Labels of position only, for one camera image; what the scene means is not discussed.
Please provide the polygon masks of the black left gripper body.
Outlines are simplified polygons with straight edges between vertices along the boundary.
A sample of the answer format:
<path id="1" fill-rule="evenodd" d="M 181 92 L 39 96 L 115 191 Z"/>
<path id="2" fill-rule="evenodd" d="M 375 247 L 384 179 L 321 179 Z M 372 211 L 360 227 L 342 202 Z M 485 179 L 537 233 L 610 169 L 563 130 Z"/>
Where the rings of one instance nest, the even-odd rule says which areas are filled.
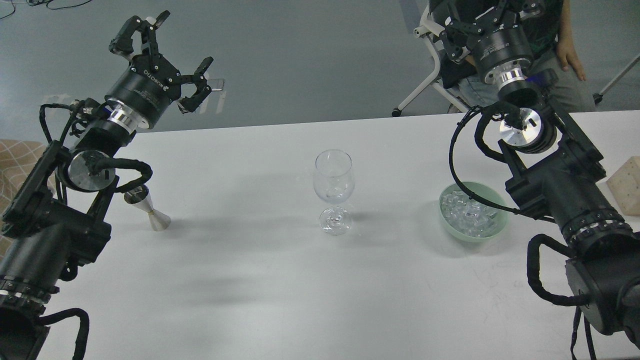
<path id="1" fill-rule="evenodd" d="M 114 106 L 122 104 L 133 110 L 143 121 L 143 129 L 153 129 L 160 117 L 180 98 L 179 85 L 171 85 L 169 78 L 179 76 L 179 70 L 160 55 L 158 64 L 150 64 L 147 55 L 136 55 L 128 69 L 106 93 L 105 101 Z"/>

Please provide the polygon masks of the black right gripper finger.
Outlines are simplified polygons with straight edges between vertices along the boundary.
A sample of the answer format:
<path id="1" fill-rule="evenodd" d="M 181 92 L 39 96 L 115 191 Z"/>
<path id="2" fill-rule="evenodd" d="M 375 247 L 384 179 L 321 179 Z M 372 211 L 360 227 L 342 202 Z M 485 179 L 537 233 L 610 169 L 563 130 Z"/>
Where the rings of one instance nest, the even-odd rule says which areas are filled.
<path id="1" fill-rule="evenodd" d="M 465 52 L 471 56 L 473 23 L 501 24 L 499 0 L 432 0 L 430 11 L 435 22 L 444 27 L 439 34 L 448 57 L 456 62 L 462 61 Z"/>
<path id="2" fill-rule="evenodd" d="M 545 0 L 503 0 L 502 28 L 528 30 L 547 12 Z"/>

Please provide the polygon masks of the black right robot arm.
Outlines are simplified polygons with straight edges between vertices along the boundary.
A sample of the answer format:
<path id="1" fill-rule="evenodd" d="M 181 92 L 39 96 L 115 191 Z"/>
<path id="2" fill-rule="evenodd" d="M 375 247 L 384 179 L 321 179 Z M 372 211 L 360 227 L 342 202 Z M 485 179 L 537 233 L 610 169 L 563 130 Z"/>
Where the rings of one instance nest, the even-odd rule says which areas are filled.
<path id="1" fill-rule="evenodd" d="M 573 326 L 603 335 L 623 332 L 639 344 L 639 233 L 597 187 L 606 175 L 602 154 L 570 116 L 594 111 L 581 86 L 568 0 L 432 0 L 443 7 L 437 37 L 446 52 L 445 88 L 458 86 L 470 105 L 457 124 L 448 163 L 460 189 L 489 207 L 499 205 L 462 184 L 453 150 L 467 123 L 480 116 L 478 149 L 509 167 L 509 212 L 558 225 L 564 243 L 535 235 L 526 276 L 537 296 L 575 308 Z"/>

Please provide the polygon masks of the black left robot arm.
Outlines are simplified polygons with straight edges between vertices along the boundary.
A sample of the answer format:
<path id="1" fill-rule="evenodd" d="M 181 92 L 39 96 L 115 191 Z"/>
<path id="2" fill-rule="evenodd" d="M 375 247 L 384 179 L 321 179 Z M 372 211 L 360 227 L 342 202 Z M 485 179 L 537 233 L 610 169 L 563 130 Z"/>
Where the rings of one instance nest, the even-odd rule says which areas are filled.
<path id="1" fill-rule="evenodd" d="M 105 221 L 115 194 L 139 205 L 148 194 L 153 169 L 118 158 L 139 129 L 153 129 L 169 105 L 193 113 L 224 83 L 208 84 L 213 63 L 206 57 L 192 74 L 182 74 L 160 53 L 156 32 L 169 18 L 129 18 L 109 44 L 128 67 L 102 102 L 42 104 L 39 123 L 47 141 L 16 196 L 2 215 L 1 234 L 12 244 L 1 260 L 1 358 L 35 360 L 51 325 L 79 321 L 74 360 L 85 357 L 90 318 L 79 308 L 45 315 L 58 281 L 72 281 L 110 241 Z"/>

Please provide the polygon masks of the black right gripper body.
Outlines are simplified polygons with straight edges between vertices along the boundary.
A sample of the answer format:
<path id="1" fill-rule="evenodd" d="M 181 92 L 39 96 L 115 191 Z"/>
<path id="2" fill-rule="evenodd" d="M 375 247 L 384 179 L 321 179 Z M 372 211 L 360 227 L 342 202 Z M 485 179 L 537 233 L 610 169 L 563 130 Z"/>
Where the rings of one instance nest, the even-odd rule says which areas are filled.
<path id="1" fill-rule="evenodd" d="M 526 79 L 533 53 L 522 30 L 515 24 L 472 23 L 470 55 L 485 84 L 512 84 Z"/>

